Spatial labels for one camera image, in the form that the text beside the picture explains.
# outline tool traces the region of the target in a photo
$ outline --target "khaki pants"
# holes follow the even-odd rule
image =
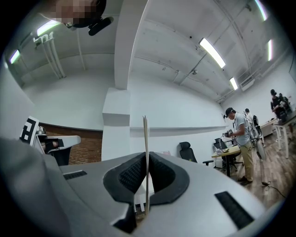
[[[252,158],[252,143],[249,141],[244,146],[240,147],[242,158],[244,159],[245,163],[245,177],[248,181],[253,181],[253,158]]]

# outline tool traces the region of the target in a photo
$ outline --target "black and white sign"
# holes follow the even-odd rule
[[[30,146],[32,146],[38,126],[39,120],[30,116],[24,125],[19,139],[22,140],[24,143],[28,143],[30,144]]]

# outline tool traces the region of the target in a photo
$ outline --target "office chair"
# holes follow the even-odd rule
[[[192,161],[197,163],[193,150],[192,148],[190,148],[190,143],[189,142],[182,142],[179,143],[181,145],[181,151],[180,151],[180,155],[182,157],[183,160],[188,160],[188,161]],[[210,161],[204,161],[203,164],[205,164],[206,166],[209,166],[209,163],[214,162],[213,160]]]
[[[216,143],[214,143],[214,146],[217,148],[217,149],[227,149],[227,146],[225,145],[225,143],[221,140],[221,147],[220,147],[220,143],[217,142],[217,139],[216,140]],[[229,162],[230,162],[230,165],[232,165],[234,168],[235,168],[235,171],[237,171],[237,167],[236,167],[236,164],[242,164],[244,165],[244,162],[237,162],[236,161],[236,157],[238,155],[240,155],[241,153],[237,153],[237,154],[234,154],[234,155],[230,155],[229,156]],[[226,165],[226,158],[224,156],[222,156],[222,159],[223,159],[223,167]]]

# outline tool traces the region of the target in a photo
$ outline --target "white t-shirt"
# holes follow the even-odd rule
[[[234,117],[234,129],[235,131],[239,130],[239,126],[244,124],[245,134],[236,137],[236,141],[239,147],[246,145],[250,141],[250,134],[248,128],[248,122],[245,116],[236,112]]]

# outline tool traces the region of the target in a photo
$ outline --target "man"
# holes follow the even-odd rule
[[[253,158],[252,158],[252,143],[248,131],[248,123],[246,117],[237,113],[233,108],[226,110],[226,116],[230,120],[234,120],[234,129],[236,132],[231,136],[236,137],[236,142],[240,148],[242,158],[245,163],[245,175],[238,179],[241,185],[252,183],[253,181]]]
[[[249,120],[251,124],[254,124],[253,115],[250,113],[249,109],[245,109],[245,112],[246,112],[246,118]]]
[[[287,115],[292,113],[292,111],[290,109],[290,106],[288,104],[287,97],[284,97],[281,93],[279,94],[280,97],[277,97],[276,96],[277,93],[275,92],[274,89],[272,89],[270,91],[270,93],[271,93],[271,99],[272,99],[272,101],[271,101],[271,110],[272,110],[272,112],[274,112],[276,114],[278,119],[280,119],[280,114],[282,112],[286,113]],[[293,125],[292,124],[289,124],[289,129],[290,129],[290,132],[292,134],[292,139],[295,139],[294,134],[293,134],[294,131],[293,131]]]

